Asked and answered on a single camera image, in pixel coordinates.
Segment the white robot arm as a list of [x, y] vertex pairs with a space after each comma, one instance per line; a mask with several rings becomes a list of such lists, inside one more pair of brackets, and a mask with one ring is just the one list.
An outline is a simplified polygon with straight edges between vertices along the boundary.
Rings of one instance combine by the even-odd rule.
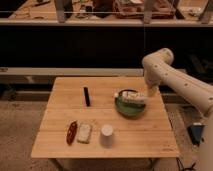
[[174, 69], [173, 60], [174, 54], [168, 48], [146, 55], [142, 59], [146, 84], [153, 89], [163, 82], [207, 118], [196, 171], [213, 171], [213, 86]]

